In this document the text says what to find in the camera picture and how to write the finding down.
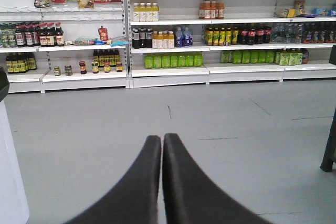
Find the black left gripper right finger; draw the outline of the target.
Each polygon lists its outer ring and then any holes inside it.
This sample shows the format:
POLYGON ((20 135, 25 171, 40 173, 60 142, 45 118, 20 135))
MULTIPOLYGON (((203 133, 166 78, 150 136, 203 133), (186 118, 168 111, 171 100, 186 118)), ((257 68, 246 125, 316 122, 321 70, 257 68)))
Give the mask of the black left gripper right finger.
POLYGON ((268 223, 220 189, 176 133, 164 136, 162 176, 167 223, 268 223))

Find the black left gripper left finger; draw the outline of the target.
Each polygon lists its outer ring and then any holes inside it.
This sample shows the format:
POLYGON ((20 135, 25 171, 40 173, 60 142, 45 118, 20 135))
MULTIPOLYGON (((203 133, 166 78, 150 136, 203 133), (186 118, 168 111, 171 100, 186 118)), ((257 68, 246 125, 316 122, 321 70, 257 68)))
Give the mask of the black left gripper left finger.
POLYGON ((149 135, 123 177, 67 223, 158 223, 161 139, 149 135))

